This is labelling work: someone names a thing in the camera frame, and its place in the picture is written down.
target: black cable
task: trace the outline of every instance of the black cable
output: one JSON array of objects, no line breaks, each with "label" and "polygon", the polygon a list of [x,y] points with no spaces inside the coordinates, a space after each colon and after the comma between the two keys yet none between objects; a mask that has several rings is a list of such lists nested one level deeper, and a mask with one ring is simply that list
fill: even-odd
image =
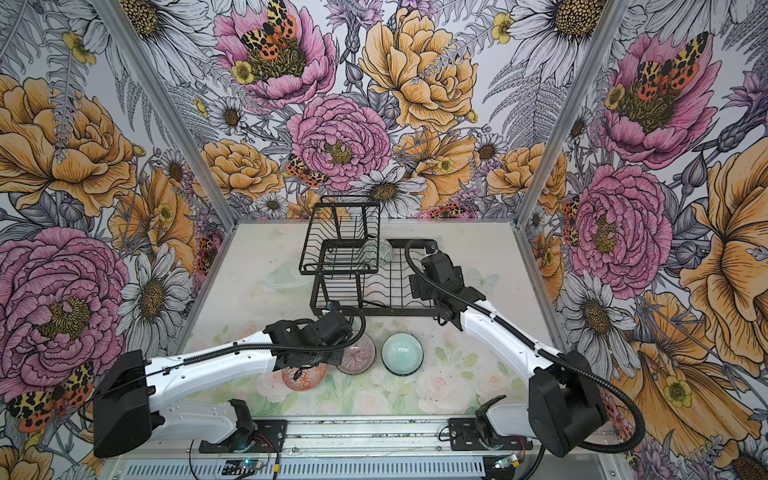
[{"label": "black cable", "polygon": [[580,369],[577,366],[570,364],[566,360],[563,360],[559,356],[553,355],[552,353],[549,353],[544,349],[536,350],[536,344],[533,342],[533,340],[529,339],[523,332],[516,329],[512,324],[510,324],[509,322],[507,322],[506,320],[502,319],[499,316],[493,315],[490,310],[482,306],[476,305],[472,302],[469,302],[467,300],[464,300],[456,293],[453,293],[452,291],[447,290],[442,285],[440,285],[439,283],[435,282],[434,280],[426,276],[424,272],[416,266],[413,259],[411,258],[411,248],[414,245],[420,245],[424,247],[427,253],[430,253],[430,250],[432,248],[430,248],[430,246],[427,245],[427,243],[425,243],[424,241],[418,240],[418,239],[409,240],[409,242],[406,243],[406,248],[404,251],[406,262],[408,263],[408,266],[411,267],[411,270],[413,270],[413,272],[416,275],[418,275],[420,279],[424,280],[428,285],[432,286],[432,288],[434,288],[436,291],[446,296],[450,296],[455,300],[458,300],[459,302],[465,304],[467,307],[477,310],[483,315],[492,319],[494,322],[497,322],[499,325],[504,327],[504,329],[510,332],[515,338],[523,342],[529,349],[531,349],[531,351],[533,351],[537,355],[549,360],[553,364],[560,366],[563,369],[568,370],[569,372],[575,373],[577,375],[585,376],[588,379],[592,380],[593,382],[597,383],[599,386],[602,386],[608,392],[613,393],[616,396],[616,398],[621,400],[621,402],[624,403],[627,406],[627,409],[632,413],[632,417],[634,418],[634,432],[626,442],[616,443],[613,445],[599,445],[597,443],[592,443],[592,442],[581,442],[578,444],[578,446],[582,447],[583,449],[591,450],[592,452],[598,452],[598,453],[622,453],[622,452],[628,452],[631,449],[634,449],[636,446],[640,444],[640,442],[643,441],[643,437],[645,436],[645,419],[643,418],[643,413],[640,410],[640,408],[632,401],[631,398],[629,398],[629,396],[626,393],[622,392],[618,387],[616,387],[613,383],[608,382],[606,379],[600,376],[597,376],[592,372],[587,372],[586,370]]},{"label": "black cable", "polygon": [[111,388],[106,392],[99,392],[98,394],[93,395],[85,404],[81,406],[81,408],[86,409],[88,407],[88,404],[93,402],[95,399],[102,396],[106,396],[119,389],[122,389],[129,383],[138,382],[139,380],[146,379],[148,377],[151,377],[152,375],[157,375],[158,373],[170,372],[172,369],[176,369],[180,366],[192,365],[194,363],[203,362],[205,360],[215,359],[217,357],[224,356],[229,353],[237,353],[244,350],[286,350],[289,352],[327,353],[327,352],[335,352],[337,350],[345,349],[346,347],[353,345],[355,342],[357,342],[360,339],[360,337],[362,337],[363,333],[366,331],[366,318],[364,317],[362,312],[360,312],[357,308],[354,308],[351,306],[343,306],[339,310],[352,311],[354,313],[354,315],[352,315],[352,319],[354,319],[355,316],[360,317],[360,331],[352,339],[347,340],[346,342],[339,343],[337,345],[328,345],[328,346],[280,345],[277,343],[241,343],[239,345],[228,346],[226,348],[215,350],[213,352],[204,353],[194,357],[187,357],[177,365],[167,366],[163,369],[159,369],[154,372],[147,373],[146,375],[138,376],[135,379],[128,380],[126,383],[123,383],[119,386]]},{"label": "black cable", "polygon": [[190,443],[190,448],[187,450],[187,459],[189,460],[190,472],[192,472],[192,476],[194,477],[194,480],[200,480],[197,477],[197,474],[194,472],[194,468],[192,468],[192,445],[194,445],[194,440],[192,441],[192,443]]},{"label": "black cable", "polygon": [[547,449],[544,448],[544,446],[541,446],[541,450],[538,451],[538,455],[536,455],[536,459],[533,461],[533,465],[531,466],[531,469],[528,470],[528,473],[523,475],[520,480],[528,480],[530,477],[533,476],[534,473],[536,473],[536,469],[539,465],[541,465],[541,460],[544,460],[544,453],[547,451]]},{"label": "black cable", "polygon": [[276,343],[241,343],[240,345],[232,345],[219,350],[215,350],[213,352],[201,353],[200,355],[187,357],[184,359],[182,365],[192,365],[194,363],[204,362],[206,360],[215,359],[230,353],[242,352],[244,350],[285,350],[287,352],[328,353],[345,349],[348,346],[354,345],[354,343],[357,342],[360,337],[362,337],[363,333],[366,331],[366,318],[360,310],[352,306],[342,306],[339,308],[339,310],[350,310],[354,313],[352,318],[355,316],[360,317],[360,330],[352,339],[347,340],[346,342],[327,346],[279,345]]},{"label": "black cable", "polygon": [[451,437],[448,437],[447,439],[444,439],[444,438],[442,437],[442,433],[443,433],[443,431],[445,431],[445,429],[447,429],[447,428],[450,428],[450,425],[446,425],[446,426],[444,426],[444,427],[443,427],[442,429],[440,429],[440,431],[437,433],[437,439],[438,439],[440,442],[450,442],[450,441],[451,441]]}]

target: dish rack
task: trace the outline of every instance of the dish rack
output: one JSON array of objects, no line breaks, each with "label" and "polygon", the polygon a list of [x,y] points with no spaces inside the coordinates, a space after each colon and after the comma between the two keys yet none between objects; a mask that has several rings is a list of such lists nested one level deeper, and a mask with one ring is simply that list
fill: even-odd
[{"label": "dish rack", "polygon": [[[314,205],[299,261],[302,275],[314,275],[310,308],[317,316],[331,301],[354,306],[366,316],[429,316],[431,300],[413,298],[405,256],[410,239],[379,236],[381,204],[360,197],[322,197]],[[381,261],[380,242],[392,245],[392,261]],[[434,240],[425,240],[437,245]],[[412,248],[419,262],[423,248]]]}]

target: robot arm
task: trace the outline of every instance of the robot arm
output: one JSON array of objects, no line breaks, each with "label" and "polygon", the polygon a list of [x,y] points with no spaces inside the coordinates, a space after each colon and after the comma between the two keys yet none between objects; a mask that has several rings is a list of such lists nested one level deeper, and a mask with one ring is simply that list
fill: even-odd
[{"label": "robot arm", "polygon": [[[444,320],[474,336],[509,364],[528,387],[528,401],[514,403],[497,397],[477,413],[476,426],[486,445],[501,437],[537,438],[542,446],[564,456],[576,446],[616,453],[639,445],[644,436],[640,410],[619,389],[596,376],[576,352],[563,354],[522,332],[500,314],[485,296],[464,285],[462,270],[444,253],[428,247],[428,256],[409,278],[414,298],[432,300]],[[203,439],[233,452],[253,439],[247,405],[230,400],[217,405],[182,398],[202,389],[244,376],[301,369],[320,363],[339,365],[343,349],[365,330],[355,309],[334,306],[312,321],[280,320],[231,346],[218,346],[187,355],[143,360],[140,351],[120,356],[94,392],[94,453],[106,458],[138,447],[148,439]],[[361,328],[352,336],[351,322],[342,314],[360,316]],[[607,421],[598,385],[624,402],[635,418],[635,434],[619,445],[595,445],[584,440]]]}]

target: daisy center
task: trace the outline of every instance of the daisy center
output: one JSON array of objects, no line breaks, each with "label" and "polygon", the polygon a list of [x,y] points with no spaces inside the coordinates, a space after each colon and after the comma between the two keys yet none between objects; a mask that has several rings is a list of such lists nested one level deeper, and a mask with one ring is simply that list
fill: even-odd
[{"label": "daisy center", "polygon": [[178,182],[184,176],[184,169],[181,165],[173,163],[168,165],[168,173],[171,178]]},{"label": "daisy center", "polygon": [[571,37],[592,35],[598,26],[606,0],[563,0],[554,17],[559,31]]},{"label": "daisy center", "polygon": [[480,148],[478,154],[480,155],[480,160],[486,161],[496,155],[496,149],[493,145],[485,145],[484,147]]},{"label": "daisy center", "polygon": [[733,469],[744,480],[765,480],[768,479],[768,471],[761,462],[752,455],[740,453],[739,458],[731,463]]},{"label": "daisy center", "polygon": [[573,127],[571,127],[571,136],[572,137],[578,137],[579,135],[584,133],[584,129],[587,127],[587,125],[584,123],[583,120],[579,119],[574,122]]},{"label": "daisy center", "polygon": [[587,300],[584,304],[584,316],[590,328],[598,335],[605,335],[611,329],[611,318],[596,300]]},{"label": "daisy center", "polygon": [[224,121],[226,121],[227,125],[234,127],[240,123],[240,114],[237,113],[237,110],[225,110]]},{"label": "daisy center", "polygon": [[144,287],[140,308],[145,318],[154,318],[160,313],[165,301],[165,290],[160,280],[152,279]]},{"label": "daisy center", "polygon": [[157,31],[157,11],[149,0],[120,0],[123,10],[139,35],[152,35]]},{"label": "daisy center", "polygon": [[371,198],[373,200],[387,201],[397,196],[398,189],[394,184],[381,184],[371,187]]}]

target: green patterned bowl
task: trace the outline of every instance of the green patterned bowl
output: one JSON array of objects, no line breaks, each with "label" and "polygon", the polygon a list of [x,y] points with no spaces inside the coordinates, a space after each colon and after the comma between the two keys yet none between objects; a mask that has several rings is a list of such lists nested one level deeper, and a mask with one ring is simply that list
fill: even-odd
[{"label": "green patterned bowl", "polygon": [[396,333],[384,342],[382,360],[391,373],[397,376],[408,376],[422,365],[424,349],[413,335]]}]

